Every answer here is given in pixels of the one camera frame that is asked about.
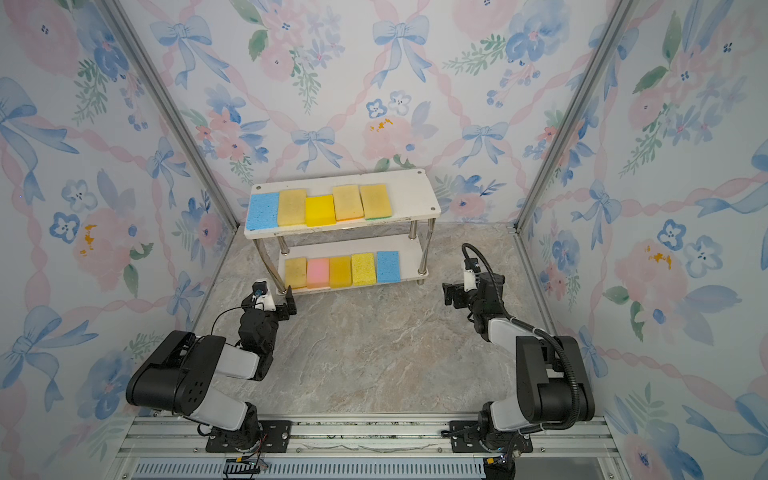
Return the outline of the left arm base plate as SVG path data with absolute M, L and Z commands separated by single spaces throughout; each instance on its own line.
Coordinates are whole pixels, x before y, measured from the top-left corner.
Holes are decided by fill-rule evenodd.
M 208 435 L 207 453 L 285 453 L 293 423 L 289 420 L 267 420 L 245 423 L 237 431 L 214 428 Z

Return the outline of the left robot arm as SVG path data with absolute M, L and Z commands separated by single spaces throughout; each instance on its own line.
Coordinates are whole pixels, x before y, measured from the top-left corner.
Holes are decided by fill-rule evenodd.
M 212 386 L 215 375 L 262 381 L 274 361 L 279 324 L 297 313 L 293 292 L 274 302 L 265 281 L 256 282 L 238 309 L 239 342 L 223 336 L 174 330 L 149 355 L 128 382 L 129 404 L 167 411 L 206 426 L 211 453 L 257 451 L 272 436 L 257 407 Z

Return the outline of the dark yellow sponge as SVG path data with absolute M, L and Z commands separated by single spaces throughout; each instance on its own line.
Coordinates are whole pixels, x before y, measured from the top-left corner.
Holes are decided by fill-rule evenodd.
M 359 191 L 366 220 L 390 218 L 393 215 L 385 184 L 361 185 Z

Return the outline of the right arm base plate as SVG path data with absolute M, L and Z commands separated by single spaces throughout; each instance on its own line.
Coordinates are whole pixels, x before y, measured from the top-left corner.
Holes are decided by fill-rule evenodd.
M 453 453 L 526 454 L 533 451 L 529 437 L 518 432 L 503 432 L 483 426 L 479 421 L 453 420 L 441 431 L 450 441 Z

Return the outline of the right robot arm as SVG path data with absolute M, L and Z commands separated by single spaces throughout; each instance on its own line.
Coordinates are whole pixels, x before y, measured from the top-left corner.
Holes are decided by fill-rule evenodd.
M 467 310 L 475 332 L 513 354 L 516 368 L 514 394 L 484 404 L 475 421 L 454 420 L 441 432 L 455 453 L 528 452 L 532 434 L 567 430 L 596 413 L 579 343 L 506 315 L 503 281 L 467 273 L 461 283 L 442 285 L 445 304 Z

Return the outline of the bright yellow sponge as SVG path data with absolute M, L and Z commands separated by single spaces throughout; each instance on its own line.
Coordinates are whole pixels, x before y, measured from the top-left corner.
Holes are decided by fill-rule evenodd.
M 334 197 L 312 196 L 305 199 L 305 224 L 307 227 L 323 227 L 336 223 Z

